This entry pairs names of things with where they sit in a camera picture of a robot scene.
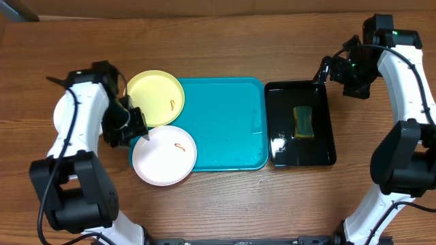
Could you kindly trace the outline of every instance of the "yellow sponge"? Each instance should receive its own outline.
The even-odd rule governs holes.
[[[295,134],[297,138],[312,138],[312,107],[303,105],[294,108]]]

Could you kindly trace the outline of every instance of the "black tray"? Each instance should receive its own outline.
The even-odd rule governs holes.
[[[265,102],[272,164],[277,167],[329,166],[336,162],[324,84],[312,81],[270,82],[265,86]],[[312,107],[313,138],[293,136],[293,109],[301,105]]]

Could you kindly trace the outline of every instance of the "blue plastic tray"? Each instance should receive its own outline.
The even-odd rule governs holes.
[[[268,160],[264,86],[255,78],[179,78],[185,107],[171,125],[197,146],[193,172],[256,170]],[[138,141],[131,141],[131,154]]]

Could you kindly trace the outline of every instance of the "yellow plate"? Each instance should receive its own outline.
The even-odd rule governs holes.
[[[134,107],[139,107],[149,127],[172,122],[182,112],[185,93],[178,80],[164,71],[144,71],[127,84]]]

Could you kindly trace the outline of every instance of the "wooden table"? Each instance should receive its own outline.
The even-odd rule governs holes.
[[[373,13],[32,22],[9,24],[0,47],[0,243],[37,244],[40,206],[30,162],[43,159],[57,135],[52,113],[64,78],[109,60],[127,77],[160,69],[182,77],[254,76],[264,84],[311,79]],[[395,27],[417,30],[424,70],[436,95],[436,13],[394,13]],[[331,168],[195,173],[175,186],[141,181],[128,150],[102,140],[99,157],[114,181],[121,209],[155,238],[295,238],[330,234],[371,185],[371,155],[392,128],[386,86],[367,100],[327,84],[338,161]],[[436,207],[436,191],[416,203]],[[387,228],[396,244],[436,244],[436,215],[405,208]],[[55,232],[59,244],[77,235]]]

